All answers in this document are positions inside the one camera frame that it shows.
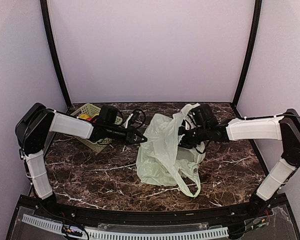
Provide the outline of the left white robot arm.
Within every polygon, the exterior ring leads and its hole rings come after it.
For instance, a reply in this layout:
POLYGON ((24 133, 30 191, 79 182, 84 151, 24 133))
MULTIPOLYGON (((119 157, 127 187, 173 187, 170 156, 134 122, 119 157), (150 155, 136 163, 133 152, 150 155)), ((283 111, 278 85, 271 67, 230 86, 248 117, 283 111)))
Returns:
POLYGON ((145 116, 141 109, 135 109, 124 123, 116 123, 120 111, 110 105, 101 107, 98 115, 92 119, 81 119, 42 103, 35 103, 21 118, 15 127, 20 158, 26 164, 36 196, 43 200, 41 210, 50 218, 57 218, 60 206, 52 199, 54 192, 49 182, 45 166, 45 148, 50 133, 60 133, 101 144, 104 139, 112 139, 127 145, 145 143, 148 139, 139 131, 135 123, 145 116))

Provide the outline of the yellow toy banana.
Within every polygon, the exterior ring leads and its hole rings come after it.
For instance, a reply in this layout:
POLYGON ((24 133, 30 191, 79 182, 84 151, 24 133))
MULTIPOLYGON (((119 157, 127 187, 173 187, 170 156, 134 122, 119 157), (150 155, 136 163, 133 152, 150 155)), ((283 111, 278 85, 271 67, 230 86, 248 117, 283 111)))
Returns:
POLYGON ((81 114, 80 116, 79 116, 79 118, 80 119, 82 119, 82 120, 87 120, 87 119, 89 119, 90 118, 90 116, 88 115, 88 114, 81 114))

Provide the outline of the red toy apple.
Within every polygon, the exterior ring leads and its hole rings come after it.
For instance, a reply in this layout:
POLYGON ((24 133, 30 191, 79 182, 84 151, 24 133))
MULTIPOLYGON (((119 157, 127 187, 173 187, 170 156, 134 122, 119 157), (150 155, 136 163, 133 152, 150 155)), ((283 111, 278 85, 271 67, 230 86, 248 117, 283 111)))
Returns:
POLYGON ((97 119, 98 119, 99 115, 95 115, 93 116, 92 118, 89 119, 89 122, 90 123, 96 123, 97 122, 97 119))

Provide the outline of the light green plastic bag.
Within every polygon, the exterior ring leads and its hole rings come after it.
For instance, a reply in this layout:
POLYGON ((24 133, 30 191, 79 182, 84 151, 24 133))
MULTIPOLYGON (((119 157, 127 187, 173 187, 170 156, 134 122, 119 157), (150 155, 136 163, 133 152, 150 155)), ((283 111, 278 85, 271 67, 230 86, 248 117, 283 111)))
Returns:
POLYGON ((199 167, 206 157, 206 146, 201 142, 192 149, 180 147, 185 135, 178 135, 188 113, 199 106, 199 103, 188 103, 172 117, 154 114, 144 132, 147 142, 140 144, 136 159, 137 176, 142 183, 178 186, 183 194, 191 198, 199 195, 199 167))

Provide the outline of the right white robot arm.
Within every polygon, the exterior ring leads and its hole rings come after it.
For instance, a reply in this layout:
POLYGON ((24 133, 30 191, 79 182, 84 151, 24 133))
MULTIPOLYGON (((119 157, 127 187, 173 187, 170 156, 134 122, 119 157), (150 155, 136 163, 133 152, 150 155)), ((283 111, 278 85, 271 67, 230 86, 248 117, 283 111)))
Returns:
POLYGON ((235 117, 219 122, 202 106, 190 111, 178 128, 179 145, 194 149, 202 142, 251 141, 265 161, 268 174, 255 190, 255 198, 245 205, 245 213, 256 217, 265 208, 265 201, 284 185, 300 168, 300 115, 294 109, 283 113, 235 117))

